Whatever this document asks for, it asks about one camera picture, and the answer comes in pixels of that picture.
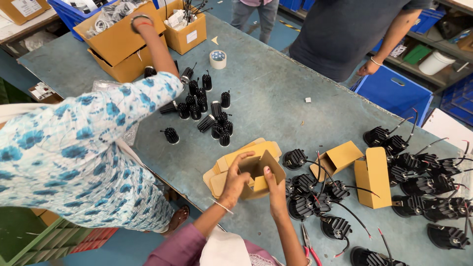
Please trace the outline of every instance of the red-handled pliers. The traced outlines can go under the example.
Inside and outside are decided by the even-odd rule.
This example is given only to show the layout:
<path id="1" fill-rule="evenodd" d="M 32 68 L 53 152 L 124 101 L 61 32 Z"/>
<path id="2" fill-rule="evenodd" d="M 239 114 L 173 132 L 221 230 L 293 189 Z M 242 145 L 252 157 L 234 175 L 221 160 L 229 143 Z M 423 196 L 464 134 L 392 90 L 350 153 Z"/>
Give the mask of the red-handled pliers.
<path id="1" fill-rule="evenodd" d="M 319 257 L 317 256 L 314 249 L 312 248 L 312 244 L 310 244 L 309 234 L 307 234 L 307 229 L 303 223 L 301 224 L 301 228 L 302 228 L 302 234 L 304 235 L 304 243 L 305 243 L 304 250 L 306 252 L 306 258 L 309 258 L 309 252 L 310 252 L 312 256 L 314 257 L 314 260 L 317 263 L 317 265 L 322 266 L 322 262 L 320 262 Z"/>

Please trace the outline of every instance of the dark gray t-shirt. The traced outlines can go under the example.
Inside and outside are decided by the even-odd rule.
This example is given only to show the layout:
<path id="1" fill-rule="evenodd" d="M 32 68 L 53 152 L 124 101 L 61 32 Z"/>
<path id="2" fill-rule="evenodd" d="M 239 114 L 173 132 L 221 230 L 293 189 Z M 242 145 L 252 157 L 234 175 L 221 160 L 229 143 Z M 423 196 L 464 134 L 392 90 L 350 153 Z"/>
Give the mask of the dark gray t-shirt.
<path id="1" fill-rule="evenodd" d="M 402 9 L 431 0 L 315 0 L 289 54 L 337 82 L 345 81 Z"/>

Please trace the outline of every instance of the woman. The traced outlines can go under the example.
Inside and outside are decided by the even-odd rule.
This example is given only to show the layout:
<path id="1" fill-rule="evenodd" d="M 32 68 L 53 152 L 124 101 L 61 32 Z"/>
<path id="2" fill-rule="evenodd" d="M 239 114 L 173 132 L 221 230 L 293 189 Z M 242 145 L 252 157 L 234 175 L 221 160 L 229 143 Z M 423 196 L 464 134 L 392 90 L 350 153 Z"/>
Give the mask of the woman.
<path id="1" fill-rule="evenodd" d="M 237 203 L 244 183 L 250 179 L 249 173 L 238 174 L 238 163 L 254 152 L 240 154 L 228 169 L 227 181 L 219 200 L 210 206 L 194 223 L 183 227 L 157 247 L 148 257 L 144 266 L 278 266 L 279 262 L 266 250 L 244 241 L 241 237 L 212 232 L 222 217 Z M 294 227 L 286 208 L 285 182 L 276 184 L 270 168 L 264 168 L 264 177 L 270 190 L 271 215 L 278 228 L 284 257 L 288 266 L 307 266 L 311 260 L 302 251 Z M 222 250 L 229 246 L 229 252 Z"/>
<path id="2" fill-rule="evenodd" d="M 165 45 L 145 15 L 132 20 L 158 74 L 115 91 L 57 105 L 0 106 L 0 206 L 48 209 L 85 227 L 168 235 L 188 216 L 120 136 L 183 91 Z"/>

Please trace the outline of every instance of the green crate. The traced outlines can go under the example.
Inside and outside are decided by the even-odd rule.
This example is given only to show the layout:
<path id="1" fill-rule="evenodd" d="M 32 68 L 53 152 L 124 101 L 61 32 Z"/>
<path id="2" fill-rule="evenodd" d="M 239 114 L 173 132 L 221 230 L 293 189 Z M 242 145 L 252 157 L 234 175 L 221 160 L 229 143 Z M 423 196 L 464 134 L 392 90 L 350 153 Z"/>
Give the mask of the green crate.
<path id="1" fill-rule="evenodd" d="M 432 49 L 427 48 L 422 44 L 418 44 L 414 49 L 408 52 L 403 61 L 408 62 L 409 64 L 415 65 L 420 59 L 432 52 Z"/>
<path id="2" fill-rule="evenodd" d="M 64 257 L 93 230 L 63 218 L 48 227 L 28 208 L 0 207 L 0 217 L 0 266 Z"/>

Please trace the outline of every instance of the gray-blue table surface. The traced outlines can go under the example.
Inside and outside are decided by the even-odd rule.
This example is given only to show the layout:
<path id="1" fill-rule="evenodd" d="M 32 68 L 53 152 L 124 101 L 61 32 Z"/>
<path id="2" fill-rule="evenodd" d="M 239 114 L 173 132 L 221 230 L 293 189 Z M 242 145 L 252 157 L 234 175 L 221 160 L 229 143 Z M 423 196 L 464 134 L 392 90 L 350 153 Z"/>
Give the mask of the gray-blue table surface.
<path id="1" fill-rule="evenodd" d="M 216 36 L 219 45 L 211 41 Z M 87 48 L 86 43 L 68 33 L 28 53 L 19 62 L 63 97 L 77 97 L 90 92 L 94 80 L 113 80 L 99 67 Z M 209 53 L 217 49 L 225 51 L 228 57 L 227 67 L 222 70 L 215 70 L 209 64 Z M 206 41 L 183 56 L 170 52 L 178 60 L 181 71 L 197 62 L 194 79 L 209 69 L 213 83 L 213 90 L 208 93 L 209 102 L 219 100 L 223 91 L 230 90 L 232 100 L 227 112 L 233 115 L 230 117 L 234 123 L 231 144 L 222 148 L 211 138 L 210 132 L 200 133 L 197 122 L 191 119 L 183 121 L 177 114 L 156 112 L 140 123 L 133 148 L 150 169 L 202 210 L 213 204 L 210 190 L 202 180 L 203 174 L 214 166 L 218 158 L 256 138 L 276 141 L 283 153 L 304 149 L 309 159 L 314 160 L 316 151 L 322 153 L 350 140 L 364 152 L 367 145 L 362 134 L 365 131 L 379 125 L 394 128 L 399 123 L 398 117 L 212 15 L 207 15 Z M 184 101 L 185 95 L 183 93 L 177 101 Z M 312 103 L 305 103 L 306 97 L 311 97 Z M 159 132 L 169 126 L 174 127 L 181 138 L 177 145 L 167 143 L 163 133 Z M 411 126 L 411 123 L 405 123 L 397 133 L 407 137 Z M 417 152 L 437 139 L 417 128 L 408 151 Z M 440 158 L 459 154 L 456 147 L 446 142 L 432 146 L 428 152 Z M 286 170 L 288 178 L 308 172 L 308 165 L 295 172 Z M 354 185 L 353 166 L 337 173 L 334 178 Z M 399 187 L 391 189 L 391 193 L 403 195 Z M 356 190 L 352 189 L 343 203 L 366 224 L 373 235 L 372 240 L 346 210 L 334 205 L 330 211 L 330 214 L 350 222 L 353 229 L 349 235 L 351 247 L 362 246 L 387 254 L 377 232 L 379 226 L 384 231 L 393 258 L 411 266 L 473 264 L 471 246 L 466 250 L 435 247 L 427 236 L 428 221 L 425 218 L 401 218 L 390 207 L 373 210 L 358 203 L 357 197 Z M 233 212 L 234 215 L 226 215 L 220 223 L 226 230 L 241 235 L 280 261 L 285 261 L 270 215 L 268 197 L 240 200 Z M 439 223 L 464 227 L 463 218 Z M 293 221 L 293 224 L 302 241 L 300 222 Z M 345 247 L 345 241 L 325 237 L 320 230 L 320 220 L 315 216 L 304 224 L 324 265 L 350 265 L 351 249 L 347 254 L 333 258 Z"/>

